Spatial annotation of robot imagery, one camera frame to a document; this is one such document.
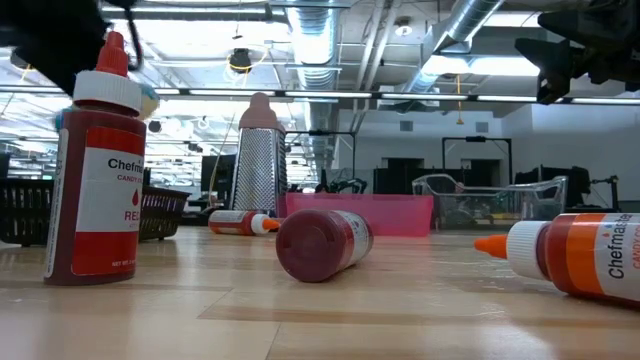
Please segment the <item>black basket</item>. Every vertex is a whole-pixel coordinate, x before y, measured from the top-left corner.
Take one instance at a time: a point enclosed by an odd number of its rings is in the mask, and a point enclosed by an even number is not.
[[[0,179],[0,240],[46,245],[52,180]]]
[[[178,231],[189,193],[145,186],[142,190],[140,240],[170,237]]]
[[[0,240],[22,246],[46,245],[53,180],[0,179]],[[140,240],[176,234],[188,193],[145,186]]]

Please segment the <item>box grater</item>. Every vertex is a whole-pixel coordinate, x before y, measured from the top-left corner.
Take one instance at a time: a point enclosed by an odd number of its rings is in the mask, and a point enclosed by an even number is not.
[[[265,94],[253,95],[239,128],[231,207],[283,216],[287,191],[285,131]]]

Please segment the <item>squeeze bottle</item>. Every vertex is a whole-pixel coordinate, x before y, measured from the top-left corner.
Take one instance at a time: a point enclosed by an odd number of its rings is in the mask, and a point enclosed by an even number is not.
[[[570,295],[640,307],[640,214],[564,214],[521,221],[475,248]]]
[[[121,34],[110,32],[95,71],[76,77],[58,140],[44,281],[88,285],[135,272],[146,125],[140,86],[127,78]]]
[[[278,260],[289,275],[321,282],[364,259],[373,231],[360,215],[338,210],[300,210],[286,218],[276,237]]]
[[[216,234],[263,235],[280,223],[256,211],[217,210],[209,216],[209,229]]]

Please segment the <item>pink plastic bin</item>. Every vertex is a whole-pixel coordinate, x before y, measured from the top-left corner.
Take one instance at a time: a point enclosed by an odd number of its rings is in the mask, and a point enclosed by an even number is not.
[[[431,196],[287,193],[286,203],[287,215],[303,209],[356,213],[367,219],[374,235],[423,237],[431,229]]]

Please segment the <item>table surface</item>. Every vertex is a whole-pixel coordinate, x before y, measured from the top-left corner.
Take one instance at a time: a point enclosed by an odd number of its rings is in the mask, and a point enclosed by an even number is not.
[[[473,239],[379,237],[361,264],[304,284],[281,269],[272,236],[185,227],[141,243],[132,280],[77,288],[42,284],[44,249],[2,244],[0,357],[640,358],[640,313],[517,277]]]

